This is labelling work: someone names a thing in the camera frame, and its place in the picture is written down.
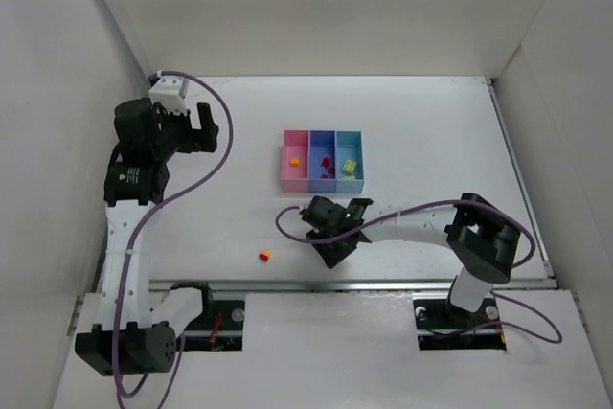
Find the yellow-green lego block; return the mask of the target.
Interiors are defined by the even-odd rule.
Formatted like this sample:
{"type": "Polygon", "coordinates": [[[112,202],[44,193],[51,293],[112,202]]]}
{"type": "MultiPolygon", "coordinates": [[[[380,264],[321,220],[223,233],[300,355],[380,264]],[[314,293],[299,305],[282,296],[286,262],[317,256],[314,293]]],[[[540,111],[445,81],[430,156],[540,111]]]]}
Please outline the yellow-green lego block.
{"type": "Polygon", "coordinates": [[[342,173],[346,176],[354,176],[357,172],[358,162],[352,159],[347,159],[342,166],[342,173]]]}

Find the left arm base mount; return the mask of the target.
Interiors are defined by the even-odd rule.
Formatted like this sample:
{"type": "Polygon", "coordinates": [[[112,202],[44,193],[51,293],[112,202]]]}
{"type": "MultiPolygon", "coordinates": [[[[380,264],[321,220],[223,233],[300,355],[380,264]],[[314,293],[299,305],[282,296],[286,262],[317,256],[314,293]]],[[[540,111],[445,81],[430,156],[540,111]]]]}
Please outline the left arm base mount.
{"type": "Polygon", "coordinates": [[[170,287],[151,311],[151,321],[171,328],[177,342],[182,336],[183,352],[238,352],[244,310],[244,300],[216,300],[206,282],[184,282],[170,287]]]}

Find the red yellow orange lego stack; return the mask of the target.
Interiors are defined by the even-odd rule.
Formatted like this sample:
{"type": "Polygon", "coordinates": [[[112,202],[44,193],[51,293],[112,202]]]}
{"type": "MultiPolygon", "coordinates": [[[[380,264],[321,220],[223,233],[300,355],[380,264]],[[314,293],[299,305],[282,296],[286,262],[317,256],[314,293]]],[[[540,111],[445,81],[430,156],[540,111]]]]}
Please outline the red yellow orange lego stack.
{"type": "Polygon", "coordinates": [[[262,262],[268,262],[271,259],[271,253],[268,251],[264,251],[264,252],[260,252],[259,253],[259,260],[262,262]]]}

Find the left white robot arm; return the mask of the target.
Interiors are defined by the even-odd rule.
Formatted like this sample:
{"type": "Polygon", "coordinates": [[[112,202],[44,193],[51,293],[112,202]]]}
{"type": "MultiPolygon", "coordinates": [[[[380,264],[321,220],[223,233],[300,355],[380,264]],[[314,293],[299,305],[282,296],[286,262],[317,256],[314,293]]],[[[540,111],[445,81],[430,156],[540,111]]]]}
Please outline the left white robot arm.
{"type": "Polygon", "coordinates": [[[114,110],[118,143],[104,180],[107,218],[102,292],[92,328],[75,339],[75,352],[102,376],[166,373],[180,333],[211,301],[203,284],[177,285],[159,307],[149,303],[149,261],[142,218],[164,199],[175,153],[214,152],[219,128],[211,107],[168,109],[141,98],[114,110]]]}

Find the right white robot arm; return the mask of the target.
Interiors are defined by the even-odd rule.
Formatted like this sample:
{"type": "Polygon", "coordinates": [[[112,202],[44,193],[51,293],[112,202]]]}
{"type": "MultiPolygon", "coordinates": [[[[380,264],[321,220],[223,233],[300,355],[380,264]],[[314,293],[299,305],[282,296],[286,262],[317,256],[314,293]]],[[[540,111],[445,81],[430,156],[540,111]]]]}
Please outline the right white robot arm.
{"type": "Polygon", "coordinates": [[[451,250],[462,265],[447,303],[477,312],[490,290],[507,284],[520,240],[520,231],[475,193],[414,213],[376,207],[369,198],[354,198],[344,207],[315,196],[300,212],[311,230],[306,239],[328,268],[347,258],[360,243],[407,241],[451,250]]]}

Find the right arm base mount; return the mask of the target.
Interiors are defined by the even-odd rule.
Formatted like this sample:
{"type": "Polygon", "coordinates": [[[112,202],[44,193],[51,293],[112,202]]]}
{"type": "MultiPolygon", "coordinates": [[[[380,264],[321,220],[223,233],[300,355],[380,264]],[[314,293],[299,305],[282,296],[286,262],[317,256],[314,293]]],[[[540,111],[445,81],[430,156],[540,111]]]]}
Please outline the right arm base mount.
{"type": "Polygon", "coordinates": [[[496,301],[486,298],[476,312],[467,312],[445,299],[413,301],[421,351],[507,349],[496,301]]]}

